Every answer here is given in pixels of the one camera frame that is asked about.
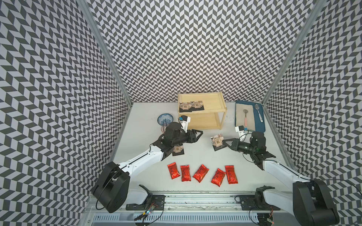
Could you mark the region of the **black floral tea bag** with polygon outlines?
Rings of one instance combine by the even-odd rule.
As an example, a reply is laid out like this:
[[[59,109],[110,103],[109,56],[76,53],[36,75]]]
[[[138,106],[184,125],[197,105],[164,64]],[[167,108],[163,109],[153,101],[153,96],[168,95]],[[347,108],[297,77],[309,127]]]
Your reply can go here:
[[[226,147],[226,145],[223,143],[223,141],[224,141],[224,137],[222,134],[218,134],[218,135],[211,137],[211,142],[212,142],[214,151],[218,151],[218,150],[221,150]]]
[[[183,147],[183,145],[181,145],[181,146],[175,146],[175,147],[173,148],[172,155],[173,155],[173,156],[184,155],[184,147]]]
[[[179,104],[179,112],[192,112],[192,104],[190,102],[182,102]]]
[[[192,107],[192,111],[202,111],[202,110],[204,110],[203,101],[192,101],[191,107]]]

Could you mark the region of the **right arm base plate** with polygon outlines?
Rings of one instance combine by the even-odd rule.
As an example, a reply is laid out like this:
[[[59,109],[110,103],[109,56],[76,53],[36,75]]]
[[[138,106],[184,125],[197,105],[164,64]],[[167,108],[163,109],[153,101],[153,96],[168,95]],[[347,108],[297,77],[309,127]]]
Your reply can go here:
[[[251,209],[263,210],[263,211],[280,211],[281,209],[267,204],[266,202],[255,198],[255,195],[238,195],[235,197],[235,201],[240,204],[242,210],[249,211]]]

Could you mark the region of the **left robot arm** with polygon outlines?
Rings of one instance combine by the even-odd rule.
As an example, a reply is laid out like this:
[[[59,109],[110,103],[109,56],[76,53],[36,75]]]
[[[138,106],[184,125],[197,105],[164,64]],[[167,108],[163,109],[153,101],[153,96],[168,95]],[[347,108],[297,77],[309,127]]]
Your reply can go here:
[[[103,208],[109,213],[118,210],[126,202],[132,177],[163,161],[173,152],[174,147],[184,143],[196,143],[203,135],[203,131],[188,130],[187,125],[187,122],[172,122],[165,133],[150,144],[145,152],[122,163],[106,164],[91,189],[92,195]]]

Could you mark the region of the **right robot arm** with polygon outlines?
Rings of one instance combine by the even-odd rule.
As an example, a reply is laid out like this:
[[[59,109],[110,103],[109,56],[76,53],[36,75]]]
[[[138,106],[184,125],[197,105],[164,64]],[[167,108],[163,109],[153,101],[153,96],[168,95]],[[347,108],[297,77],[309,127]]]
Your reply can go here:
[[[285,193],[273,186],[257,188],[256,208],[262,210],[275,206],[293,215],[302,226],[332,226],[340,222],[326,183],[303,176],[281,164],[275,155],[267,151],[266,138],[262,132],[252,132],[249,142],[241,135],[239,138],[225,139],[222,143],[233,151],[248,154],[252,163],[290,190]]]

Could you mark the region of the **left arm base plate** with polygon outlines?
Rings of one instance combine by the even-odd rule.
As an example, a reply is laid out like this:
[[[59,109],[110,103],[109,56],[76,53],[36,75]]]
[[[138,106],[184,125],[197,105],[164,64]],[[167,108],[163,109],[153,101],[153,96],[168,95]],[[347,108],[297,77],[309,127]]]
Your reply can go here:
[[[145,211],[155,205],[155,211],[162,211],[165,205],[165,195],[149,195],[142,204],[127,204],[127,211]]]

